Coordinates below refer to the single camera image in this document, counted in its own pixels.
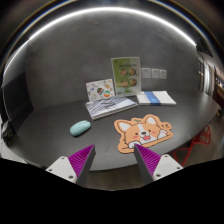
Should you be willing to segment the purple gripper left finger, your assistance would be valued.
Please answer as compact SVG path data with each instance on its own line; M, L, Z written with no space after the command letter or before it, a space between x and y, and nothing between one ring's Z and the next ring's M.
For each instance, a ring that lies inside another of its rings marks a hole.
M69 157L59 157L46 171L84 187L95 155L95 146L90 145Z

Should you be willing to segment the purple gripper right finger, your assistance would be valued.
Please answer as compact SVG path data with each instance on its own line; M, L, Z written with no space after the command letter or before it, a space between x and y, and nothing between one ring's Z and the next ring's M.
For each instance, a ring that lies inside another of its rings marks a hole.
M182 166L168 154L159 155L138 144L134 145L134 155L145 184L152 183L182 169Z

